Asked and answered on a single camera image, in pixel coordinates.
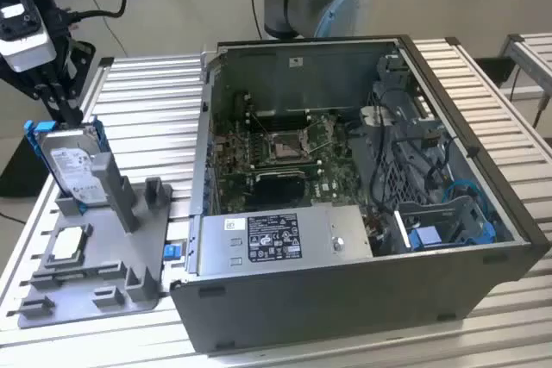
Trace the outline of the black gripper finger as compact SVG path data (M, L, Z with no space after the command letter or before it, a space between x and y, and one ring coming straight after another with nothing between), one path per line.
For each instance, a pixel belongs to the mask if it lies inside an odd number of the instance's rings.
M60 123L81 123L83 113L71 105L66 91L59 83L38 84L34 92L39 96L52 120Z
M88 76L96 48L89 42L70 41L64 64L64 88L70 99L77 99Z

